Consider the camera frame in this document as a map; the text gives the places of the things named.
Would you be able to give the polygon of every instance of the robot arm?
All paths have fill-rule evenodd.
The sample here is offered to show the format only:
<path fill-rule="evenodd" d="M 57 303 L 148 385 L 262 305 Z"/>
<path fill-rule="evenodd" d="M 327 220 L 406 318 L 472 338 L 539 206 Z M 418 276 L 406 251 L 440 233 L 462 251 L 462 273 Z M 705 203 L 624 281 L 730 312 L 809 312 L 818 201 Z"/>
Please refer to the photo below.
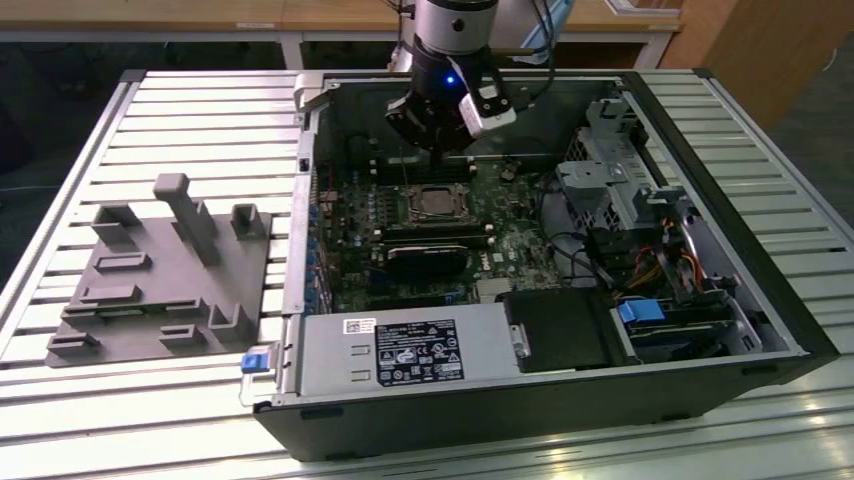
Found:
<path fill-rule="evenodd" d="M 506 31 L 518 38 L 516 46 L 539 47 L 527 60 L 542 62 L 554 39 L 548 29 L 556 28 L 546 26 L 540 12 L 548 9 L 547 17 L 562 25 L 572 0 L 547 4 L 548 0 L 504 0 L 500 6 L 498 0 L 415 0 L 403 5 L 406 54 L 399 52 L 396 70 L 410 67 L 412 83 L 386 118 L 403 139 L 430 152 L 434 163 L 515 121 L 518 101 L 495 67 L 490 43 L 506 45 Z M 520 29 L 524 18 L 532 27 Z M 500 31 L 494 32 L 496 23 Z"/>

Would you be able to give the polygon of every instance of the blue tab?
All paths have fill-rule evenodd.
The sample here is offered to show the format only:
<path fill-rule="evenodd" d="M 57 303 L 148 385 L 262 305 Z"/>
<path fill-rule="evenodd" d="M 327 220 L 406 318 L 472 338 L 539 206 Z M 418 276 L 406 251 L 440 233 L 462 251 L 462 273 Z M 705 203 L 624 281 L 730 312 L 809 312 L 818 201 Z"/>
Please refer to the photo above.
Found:
<path fill-rule="evenodd" d="M 664 312 L 662 306 L 658 304 L 658 300 L 626 300 L 626 302 L 616 307 L 619 312 L 619 318 L 623 323 L 631 322 L 655 322 L 664 320 Z"/>
<path fill-rule="evenodd" d="M 247 353 L 240 362 L 240 371 L 243 373 L 263 373 L 270 371 L 270 354 Z"/>

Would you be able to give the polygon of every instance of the power supply label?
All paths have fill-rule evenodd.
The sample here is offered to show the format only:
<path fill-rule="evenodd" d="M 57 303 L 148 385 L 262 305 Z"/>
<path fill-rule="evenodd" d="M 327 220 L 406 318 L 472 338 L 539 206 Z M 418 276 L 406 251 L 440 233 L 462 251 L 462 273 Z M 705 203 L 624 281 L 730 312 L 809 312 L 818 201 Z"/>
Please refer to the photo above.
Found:
<path fill-rule="evenodd" d="M 454 320 L 376 325 L 374 336 L 383 387 L 466 378 Z"/>

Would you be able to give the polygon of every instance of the white sticker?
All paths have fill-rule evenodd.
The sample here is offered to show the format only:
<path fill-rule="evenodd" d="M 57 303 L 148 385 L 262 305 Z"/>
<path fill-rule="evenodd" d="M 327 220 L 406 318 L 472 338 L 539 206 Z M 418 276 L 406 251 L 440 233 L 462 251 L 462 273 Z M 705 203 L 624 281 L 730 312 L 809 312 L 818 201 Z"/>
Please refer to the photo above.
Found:
<path fill-rule="evenodd" d="M 344 335 L 355 333 L 374 333 L 375 326 L 375 318 L 347 318 L 344 319 Z"/>
<path fill-rule="evenodd" d="M 486 87 L 482 87 L 480 96 L 486 99 L 498 97 L 498 89 L 495 88 L 495 85 L 487 85 Z"/>
<path fill-rule="evenodd" d="M 275 23 L 237 23 L 237 28 L 272 29 L 272 28 L 276 28 L 276 24 Z"/>

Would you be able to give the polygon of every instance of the metal slotted table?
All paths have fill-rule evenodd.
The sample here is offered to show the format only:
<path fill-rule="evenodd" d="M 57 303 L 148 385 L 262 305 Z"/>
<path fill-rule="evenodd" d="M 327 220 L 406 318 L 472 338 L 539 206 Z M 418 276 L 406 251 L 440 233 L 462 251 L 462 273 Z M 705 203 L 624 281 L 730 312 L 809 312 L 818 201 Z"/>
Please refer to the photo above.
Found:
<path fill-rule="evenodd" d="M 96 235 L 97 204 L 165 216 L 151 187 L 193 180 L 211 213 L 274 214 L 259 342 L 280 337 L 299 128 L 298 72 L 148 72 L 116 89 L 0 297 L 0 478 L 727 478 L 843 475 L 854 464 L 854 234 L 714 79 L 643 72 L 842 358 L 702 418 L 300 464 L 250 416 L 240 355 L 44 366 Z M 679 179 L 650 140 L 670 183 Z M 263 379 L 258 388 L 271 389 Z"/>

